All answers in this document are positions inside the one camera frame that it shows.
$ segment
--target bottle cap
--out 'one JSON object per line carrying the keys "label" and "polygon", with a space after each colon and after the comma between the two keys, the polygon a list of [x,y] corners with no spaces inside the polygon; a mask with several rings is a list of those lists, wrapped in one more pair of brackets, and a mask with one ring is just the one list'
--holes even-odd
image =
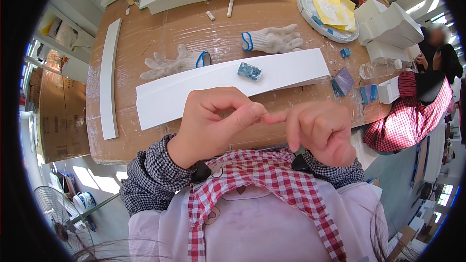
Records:
{"label": "bottle cap", "polygon": [[395,62],[393,63],[393,65],[395,65],[395,68],[396,68],[396,69],[401,69],[401,68],[403,68],[403,63],[401,62],[400,59],[396,59]]}

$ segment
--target black and white gingham sleeve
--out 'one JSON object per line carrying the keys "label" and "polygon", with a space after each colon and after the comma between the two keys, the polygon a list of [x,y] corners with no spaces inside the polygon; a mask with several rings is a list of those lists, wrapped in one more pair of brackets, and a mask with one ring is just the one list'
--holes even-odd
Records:
{"label": "black and white gingham sleeve", "polygon": [[354,159],[351,166],[348,167],[325,166],[317,161],[308,149],[306,149],[303,157],[314,176],[331,183],[335,189],[352,183],[364,182],[364,170],[357,157]]}
{"label": "black and white gingham sleeve", "polygon": [[172,137],[166,135],[147,151],[138,152],[128,164],[128,179],[121,180],[120,198],[130,216],[148,209],[167,209],[175,192],[191,182],[195,166],[183,169],[168,155],[167,143]]}

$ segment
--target pink apron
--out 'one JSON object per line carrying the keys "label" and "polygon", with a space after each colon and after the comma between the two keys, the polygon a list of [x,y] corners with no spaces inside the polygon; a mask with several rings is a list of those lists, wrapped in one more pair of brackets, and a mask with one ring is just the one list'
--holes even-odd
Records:
{"label": "pink apron", "polygon": [[335,223],[312,174],[291,169],[289,151],[258,152],[238,150],[206,163],[212,175],[191,185],[188,215],[188,261],[205,262],[206,245],[202,225],[218,199],[241,186],[265,189],[314,221],[324,246],[333,261],[346,261],[346,253]]}

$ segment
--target concrete floor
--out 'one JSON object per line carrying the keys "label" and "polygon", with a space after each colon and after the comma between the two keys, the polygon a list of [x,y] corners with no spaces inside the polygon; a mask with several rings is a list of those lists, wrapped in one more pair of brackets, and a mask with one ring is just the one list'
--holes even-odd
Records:
{"label": "concrete floor", "polygon": [[[63,170],[65,161],[55,162],[55,166],[57,169]],[[53,164],[42,166],[46,183],[50,183],[50,167],[53,167]],[[118,192],[121,184],[116,177],[116,173],[126,173],[126,166],[97,165],[90,156],[85,156],[68,159],[66,161],[66,172],[73,173],[75,176],[76,189],[82,192],[90,192],[98,204]],[[122,255],[127,253],[128,220],[130,216],[119,197],[92,213],[91,219],[96,224],[96,232],[90,232],[94,245],[121,240],[112,247],[117,247]]]}
{"label": "concrete floor", "polygon": [[406,226],[415,215],[421,204],[417,199],[417,190],[422,187],[418,182],[410,188],[416,146],[412,146],[398,154],[379,156],[365,171],[366,179],[380,178],[379,187],[383,189],[381,203],[387,218],[390,238]]}

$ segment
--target round tray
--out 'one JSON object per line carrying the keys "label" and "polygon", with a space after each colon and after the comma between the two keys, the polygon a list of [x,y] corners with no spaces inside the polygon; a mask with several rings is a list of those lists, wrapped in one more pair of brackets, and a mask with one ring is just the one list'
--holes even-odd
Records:
{"label": "round tray", "polygon": [[337,43],[349,43],[354,41],[359,36],[359,25],[356,18],[354,19],[356,22],[356,32],[343,32],[337,28],[334,28],[329,25],[319,25],[315,20],[312,19],[312,16],[319,18],[319,14],[317,13],[316,6],[312,0],[296,0],[298,5],[299,12],[301,13],[302,17],[310,24],[318,33],[323,35],[324,37],[329,38],[332,41]]}

